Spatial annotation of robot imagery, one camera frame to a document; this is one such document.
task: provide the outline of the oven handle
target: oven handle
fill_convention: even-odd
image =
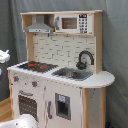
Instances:
[[[33,96],[32,93],[26,93],[26,92],[24,92],[22,90],[20,90],[19,93],[21,93],[22,95],[25,95],[25,96]]]
[[[56,17],[55,19],[56,30],[59,30],[58,21],[59,21],[59,17]]]
[[[47,112],[48,112],[48,118],[52,119],[52,115],[50,115],[50,107],[51,107],[51,101],[48,102]]]

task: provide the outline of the faucet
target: faucet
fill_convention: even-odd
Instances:
[[[79,54],[79,62],[76,64],[76,67],[78,67],[78,69],[80,69],[80,70],[86,69],[86,66],[87,66],[87,62],[85,62],[85,64],[81,62],[81,57],[83,54],[89,55],[89,57],[91,59],[91,65],[94,65],[94,58],[93,58],[92,54],[89,51],[82,51]]]

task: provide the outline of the microwave window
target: microwave window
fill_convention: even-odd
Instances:
[[[62,29],[77,29],[77,18],[62,18]]]

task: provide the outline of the oven door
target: oven door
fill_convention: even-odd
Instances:
[[[80,33],[79,14],[55,14],[56,32]]]
[[[12,86],[14,118],[22,114],[30,114],[38,122],[40,128],[44,127],[43,93]]]

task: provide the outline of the floor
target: floor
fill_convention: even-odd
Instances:
[[[10,98],[7,98],[0,102],[0,122],[12,120],[11,117],[11,102]]]

